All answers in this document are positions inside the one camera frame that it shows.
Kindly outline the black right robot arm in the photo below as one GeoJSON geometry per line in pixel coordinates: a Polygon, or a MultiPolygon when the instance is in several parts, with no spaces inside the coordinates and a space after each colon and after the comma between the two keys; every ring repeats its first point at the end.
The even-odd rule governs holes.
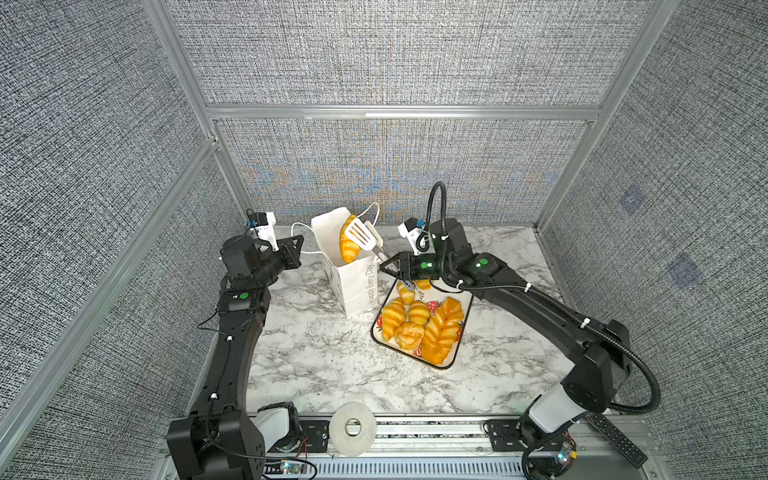
{"type": "Polygon", "coordinates": [[[406,286],[426,281],[437,291],[487,301],[523,321],[573,364],[567,375],[537,397],[519,417],[525,446],[537,450],[589,413],[607,409],[630,415],[656,410],[660,384],[630,348],[628,329],[603,323],[564,305],[526,281],[499,257],[474,252],[460,222],[447,215],[447,187],[438,181],[427,212],[414,224],[416,249],[400,252],[380,269],[406,286]]]}

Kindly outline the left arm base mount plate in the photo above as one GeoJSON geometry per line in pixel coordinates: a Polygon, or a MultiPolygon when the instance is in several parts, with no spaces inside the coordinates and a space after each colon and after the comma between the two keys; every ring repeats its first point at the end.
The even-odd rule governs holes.
{"type": "Polygon", "coordinates": [[[273,445],[270,454],[326,453],[330,439],[327,418],[300,417],[298,426],[289,427],[288,434],[273,445]]]}

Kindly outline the croissant top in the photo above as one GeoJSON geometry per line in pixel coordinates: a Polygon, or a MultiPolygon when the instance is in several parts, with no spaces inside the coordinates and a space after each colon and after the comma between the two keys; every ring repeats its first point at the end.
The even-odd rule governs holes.
{"type": "Polygon", "coordinates": [[[413,284],[418,290],[422,292],[426,292],[433,288],[431,281],[429,279],[414,280],[413,284]]]}

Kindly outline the white paper gift bag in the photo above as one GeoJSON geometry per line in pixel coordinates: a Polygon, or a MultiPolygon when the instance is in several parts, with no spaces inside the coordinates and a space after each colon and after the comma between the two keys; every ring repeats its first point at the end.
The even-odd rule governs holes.
{"type": "Polygon", "coordinates": [[[308,227],[314,235],[317,247],[310,251],[318,255],[331,290],[347,318],[362,314],[378,304],[378,262],[370,251],[362,250],[352,263],[345,263],[339,251],[339,234],[346,219],[354,215],[346,207],[313,217],[308,227]]]}

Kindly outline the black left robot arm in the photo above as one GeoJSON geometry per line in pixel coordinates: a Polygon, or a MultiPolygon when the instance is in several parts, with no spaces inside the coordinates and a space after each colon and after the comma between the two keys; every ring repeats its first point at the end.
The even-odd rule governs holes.
{"type": "Polygon", "coordinates": [[[203,385],[187,416],[170,423],[166,442],[182,479],[259,479],[270,449],[246,409],[255,346],[271,300],[269,287],[301,266],[301,235],[276,241],[247,234],[225,241],[226,274],[213,329],[216,344],[203,385]]]}

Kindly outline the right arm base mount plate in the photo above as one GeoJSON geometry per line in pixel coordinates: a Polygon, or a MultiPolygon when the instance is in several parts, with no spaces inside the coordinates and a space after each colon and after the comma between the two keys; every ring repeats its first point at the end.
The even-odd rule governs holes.
{"type": "Polygon", "coordinates": [[[533,424],[521,423],[517,417],[509,419],[486,420],[482,426],[491,442],[491,448],[496,453],[522,454],[530,449],[530,454],[545,452],[556,453],[565,441],[575,442],[575,439],[564,431],[558,434],[539,433],[533,424]]]}

